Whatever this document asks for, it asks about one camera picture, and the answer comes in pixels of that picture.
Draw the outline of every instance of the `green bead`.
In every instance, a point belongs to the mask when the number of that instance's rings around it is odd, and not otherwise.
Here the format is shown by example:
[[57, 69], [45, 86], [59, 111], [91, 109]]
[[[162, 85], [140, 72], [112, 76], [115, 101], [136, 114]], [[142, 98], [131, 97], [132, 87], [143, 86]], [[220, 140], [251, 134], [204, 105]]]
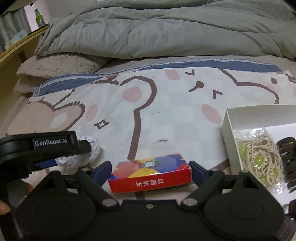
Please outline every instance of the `green bead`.
[[246, 146], [239, 147], [239, 156], [242, 160], [247, 157], [247, 147]]
[[260, 166], [262, 166], [263, 163], [264, 163], [264, 156], [261, 155], [261, 154], [259, 154], [259, 155], [256, 156], [256, 158], [255, 158], [254, 161], [255, 161], [255, 165], [256, 165], [257, 167], [260, 167]]
[[266, 178], [265, 175], [262, 175], [262, 176], [260, 177], [260, 180], [261, 180], [261, 182], [263, 182], [265, 185], [268, 185], [268, 181], [267, 181], [267, 178]]
[[280, 171], [278, 169], [274, 169], [274, 176], [278, 178], [280, 176]]

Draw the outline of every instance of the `human hand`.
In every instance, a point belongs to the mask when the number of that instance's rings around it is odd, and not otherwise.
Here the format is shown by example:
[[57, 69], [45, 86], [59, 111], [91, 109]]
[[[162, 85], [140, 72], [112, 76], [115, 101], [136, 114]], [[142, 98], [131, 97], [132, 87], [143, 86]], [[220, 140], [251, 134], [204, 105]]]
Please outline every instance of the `human hand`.
[[0, 215], [5, 215], [10, 212], [10, 207], [3, 201], [0, 200]]

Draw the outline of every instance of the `beige hair tie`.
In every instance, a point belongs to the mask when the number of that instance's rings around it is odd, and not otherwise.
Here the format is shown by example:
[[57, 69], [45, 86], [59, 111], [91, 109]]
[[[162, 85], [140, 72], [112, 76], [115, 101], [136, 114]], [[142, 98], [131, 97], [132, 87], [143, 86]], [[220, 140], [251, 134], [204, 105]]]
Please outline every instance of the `beige hair tie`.
[[277, 185], [283, 178], [282, 161], [277, 146], [267, 135], [254, 139], [236, 139], [244, 168], [265, 187]]

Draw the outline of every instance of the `pillow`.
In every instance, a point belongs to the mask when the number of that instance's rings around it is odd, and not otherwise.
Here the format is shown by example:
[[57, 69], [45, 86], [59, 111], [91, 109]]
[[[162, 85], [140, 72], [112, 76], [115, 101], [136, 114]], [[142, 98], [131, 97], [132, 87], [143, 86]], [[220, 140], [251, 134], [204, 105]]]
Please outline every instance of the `pillow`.
[[21, 64], [17, 76], [31, 75], [51, 79], [65, 74], [92, 74], [110, 59], [85, 54], [58, 53], [45, 57], [32, 56]]
[[15, 84], [14, 91], [21, 93], [32, 93], [34, 86], [41, 85], [45, 81], [47, 81], [47, 79], [36, 76], [23, 75]]

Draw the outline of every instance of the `red cardboard box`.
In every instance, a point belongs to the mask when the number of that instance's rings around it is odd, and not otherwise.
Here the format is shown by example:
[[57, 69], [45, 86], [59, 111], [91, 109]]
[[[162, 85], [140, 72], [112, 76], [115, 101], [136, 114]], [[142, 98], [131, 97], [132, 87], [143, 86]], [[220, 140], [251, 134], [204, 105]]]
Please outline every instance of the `red cardboard box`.
[[120, 162], [108, 179], [111, 191], [136, 192], [191, 182], [191, 168], [180, 154]]

